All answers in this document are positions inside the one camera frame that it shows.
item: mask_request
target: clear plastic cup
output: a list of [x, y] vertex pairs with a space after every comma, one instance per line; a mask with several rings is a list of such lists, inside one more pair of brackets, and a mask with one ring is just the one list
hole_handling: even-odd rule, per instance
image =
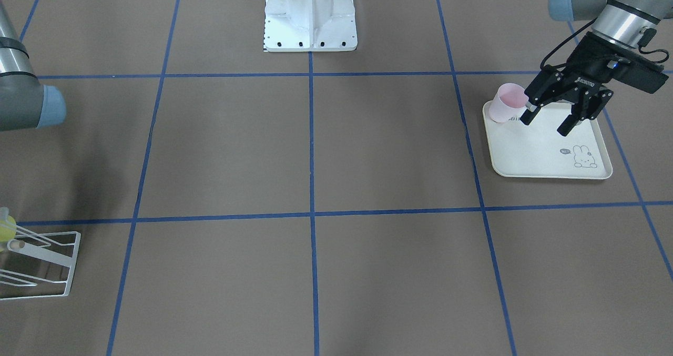
[[507, 122], [512, 117], [520, 117], [526, 110], [527, 102], [528, 96], [521, 85], [513, 83], [500, 85], [488, 108], [488, 116], [498, 123]]

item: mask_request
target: bunny illustration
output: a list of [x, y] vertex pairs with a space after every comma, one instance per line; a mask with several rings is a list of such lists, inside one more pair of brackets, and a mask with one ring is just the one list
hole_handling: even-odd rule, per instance
[[596, 159], [591, 152], [589, 152], [589, 147], [586, 146], [575, 146], [573, 147], [573, 152], [575, 153], [575, 167], [577, 168], [596, 168]]

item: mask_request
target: white wire rack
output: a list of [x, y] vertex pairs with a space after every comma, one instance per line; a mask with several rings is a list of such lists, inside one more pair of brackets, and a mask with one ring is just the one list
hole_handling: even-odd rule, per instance
[[13, 224], [4, 213], [0, 227], [15, 236], [0, 243], [0, 300], [70, 294], [81, 234], [38, 234]]

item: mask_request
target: yellow object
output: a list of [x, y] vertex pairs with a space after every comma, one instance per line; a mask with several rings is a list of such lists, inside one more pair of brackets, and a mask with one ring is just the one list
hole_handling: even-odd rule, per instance
[[10, 241], [16, 236], [16, 220], [7, 215], [7, 219], [0, 219], [0, 241]]

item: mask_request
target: gray floor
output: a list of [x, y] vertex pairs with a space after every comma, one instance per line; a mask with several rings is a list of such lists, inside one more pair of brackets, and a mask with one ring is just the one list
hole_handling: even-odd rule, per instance
[[0, 134], [0, 205], [82, 233], [3, 355], [673, 354], [673, 83], [610, 84], [608, 180], [491, 168], [481, 106], [570, 34], [546, 0], [355, 0], [312, 56], [262, 52], [264, 0], [3, 2], [69, 114]]

